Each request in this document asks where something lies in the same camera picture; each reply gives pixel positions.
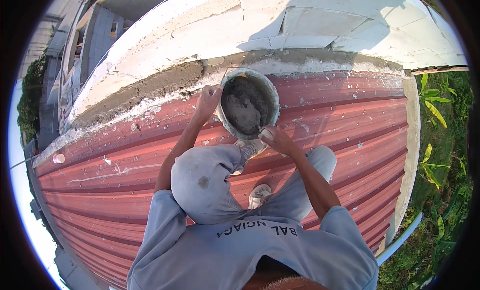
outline hand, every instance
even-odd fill
[[[292,138],[288,136],[284,131],[272,125],[263,126],[260,129],[262,132],[258,137],[261,141],[267,143],[273,150],[294,157],[297,154],[302,154],[302,150],[293,142]]]
[[[223,87],[220,85],[213,87],[207,85],[201,92],[192,118],[192,121],[199,125],[205,124],[212,116],[222,97]]]

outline sky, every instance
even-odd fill
[[[17,124],[17,104],[21,97],[21,81],[18,81],[14,88],[12,97],[12,106],[9,114],[8,125],[8,156],[10,167],[16,163],[25,160],[23,149],[20,144],[20,128]],[[52,279],[57,283],[60,289],[69,290],[61,281],[58,273],[57,265],[54,263],[55,250],[57,244],[53,241],[52,236],[47,229],[42,225],[41,220],[36,220],[35,215],[30,208],[30,202],[33,195],[30,192],[30,184],[27,178],[27,167],[21,164],[10,170],[11,183],[14,189],[15,200],[17,208],[20,212],[20,217],[23,225],[27,231],[30,242],[32,243],[38,257],[47,269]]]

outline white pipe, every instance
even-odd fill
[[[397,238],[391,245],[389,245],[381,254],[377,257],[378,266],[384,263],[398,248],[410,237],[413,231],[418,227],[421,219],[423,218],[423,213],[420,212],[411,225],[403,232],[399,238]]]

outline white cup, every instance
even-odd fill
[[[53,162],[62,164],[63,162],[65,162],[65,156],[63,154],[55,154],[53,155]]]

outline trowel handle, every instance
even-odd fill
[[[262,130],[262,131],[260,132],[261,135],[267,137],[267,138],[270,139],[270,140],[273,140],[273,139],[274,139],[272,132],[270,132],[269,130],[267,130],[267,129],[265,129],[265,128],[261,128],[261,130]]]

